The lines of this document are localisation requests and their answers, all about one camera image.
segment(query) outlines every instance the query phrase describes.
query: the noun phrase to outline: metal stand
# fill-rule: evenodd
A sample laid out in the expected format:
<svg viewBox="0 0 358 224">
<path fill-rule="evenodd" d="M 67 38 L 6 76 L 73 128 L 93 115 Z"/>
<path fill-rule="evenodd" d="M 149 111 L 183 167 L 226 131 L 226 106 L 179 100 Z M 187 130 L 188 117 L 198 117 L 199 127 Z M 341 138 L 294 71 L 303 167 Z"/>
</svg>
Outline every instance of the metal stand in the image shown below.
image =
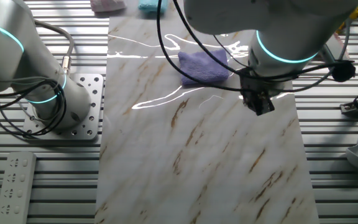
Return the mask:
<svg viewBox="0 0 358 224">
<path fill-rule="evenodd" d="M 98 136 L 99 116 L 101 111 L 101 99 L 103 93 L 103 76 L 100 74 L 72 74 L 73 81 L 83 85 L 91 97 L 91 109 L 87 117 L 76 126 L 70 129 L 52 131 L 42 136 L 37 136 L 39 140 L 78 140 L 90 141 Z M 34 115 L 31 104 L 27 108 L 30 115 Z M 24 120 L 24 130 L 36 132 L 44 128 L 44 124 L 28 116 Z"/>
</svg>

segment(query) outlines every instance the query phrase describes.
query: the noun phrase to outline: white marble board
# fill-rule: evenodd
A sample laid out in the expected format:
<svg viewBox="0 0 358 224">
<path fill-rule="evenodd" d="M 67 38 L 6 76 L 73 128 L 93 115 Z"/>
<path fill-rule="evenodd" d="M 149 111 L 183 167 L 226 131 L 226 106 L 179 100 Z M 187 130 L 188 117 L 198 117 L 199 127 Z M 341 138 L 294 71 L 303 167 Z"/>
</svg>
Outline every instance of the white marble board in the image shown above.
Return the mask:
<svg viewBox="0 0 358 224">
<path fill-rule="evenodd" d="M 239 93 L 181 86 L 155 19 L 128 3 L 110 18 L 95 223 L 318 223 L 294 96 L 256 116 Z M 162 30 L 177 64 L 179 51 L 201 51 L 172 4 Z M 245 62 L 252 34 L 219 38 Z"/>
</svg>

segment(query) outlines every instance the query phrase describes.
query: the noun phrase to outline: purple towel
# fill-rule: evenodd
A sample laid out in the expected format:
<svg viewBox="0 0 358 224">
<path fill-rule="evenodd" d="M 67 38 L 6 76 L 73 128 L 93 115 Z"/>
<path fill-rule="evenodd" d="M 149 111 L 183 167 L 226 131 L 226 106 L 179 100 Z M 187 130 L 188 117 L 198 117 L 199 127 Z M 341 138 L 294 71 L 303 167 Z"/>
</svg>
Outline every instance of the purple towel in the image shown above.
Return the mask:
<svg viewBox="0 0 358 224">
<path fill-rule="evenodd" d="M 226 51 L 216 50 L 211 52 L 217 59 L 227 65 Z M 179 52 L 180 68 L 193 78 L 203 82 L 220 82 L 229 78 L 229 71 L 215 62 L 205 52 L 186 54 Z M 182 85 L 196 84 L 184 76 L 181 77 Z"/>
</svg>

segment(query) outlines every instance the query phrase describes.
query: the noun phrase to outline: metal rail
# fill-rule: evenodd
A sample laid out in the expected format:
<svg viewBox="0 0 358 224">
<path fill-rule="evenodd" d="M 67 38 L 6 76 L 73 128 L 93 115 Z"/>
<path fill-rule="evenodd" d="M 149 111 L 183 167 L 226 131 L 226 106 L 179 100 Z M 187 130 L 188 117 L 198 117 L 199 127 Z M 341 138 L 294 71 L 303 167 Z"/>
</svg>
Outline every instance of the metal rail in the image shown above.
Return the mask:
<svg viewBox="0 0 358 224">
<path fill-rule="evenodd" d="M 95 18 L 86 0 L 26 3 L 36 19 L 60 26 L 73 35 L 76 48 L 72 72 L 106 75 L 108 18 Z M 37 30 L 61 61 L 68 41 L 47 29 Z M 341 103 L 358 95 L 358 21 L 353 23 L 351 34 L 348 50 L 356 61 L 356 78 L 345 83 L 325 81 L 319 87 L 296 94 L 311 181 L 320 222 L 324 224 L 358 224 L 358 171 L 344 157 L 346 147 L 358 140 L 358 119 L 347 119 L 339 110 Z M 301 87 L 313 81 L 297 80 L 293 84 Z M 17 125 L 23 125 L 25 115 L 18 105 L 6 113 Z M 97 141 L 58 147 L 29 145 L 0 128 L 0 188 L 8 153 L 32 151 L 38 157 L 27 223 L 94 223 L 102 123 L 100 120 Z"/>
</svg>

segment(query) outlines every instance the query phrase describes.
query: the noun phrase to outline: metal base plate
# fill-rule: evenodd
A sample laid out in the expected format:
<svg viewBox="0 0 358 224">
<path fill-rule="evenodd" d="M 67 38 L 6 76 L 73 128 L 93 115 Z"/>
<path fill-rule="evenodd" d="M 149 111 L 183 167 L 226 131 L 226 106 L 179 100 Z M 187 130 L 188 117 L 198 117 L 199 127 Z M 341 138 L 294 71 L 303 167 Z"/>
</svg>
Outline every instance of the metal base plate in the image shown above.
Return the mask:
<svg viewBox="0 0 358 224">
<path fill-rule="evenodd" d="M 103 76 L 100 74 L 71 74 L 71 79 L 83 85 L 91 97 L 91 108 L 87 117 L 80 124 L 70 129 L 58 129 L 45 135 L 37 136 L 37 139 L 32 138 L 29 140 L 90 141 L 98 136 L 99 115 L 104 84 Z M 29 104 L 27 112 L 32 116 L 34 115 L 31 104 Z M 42 122 L 30 119 L 28 116 L 25 117 L 24 130 L 31 130 L 34 133 L 44 127 Z"/>
</svg>

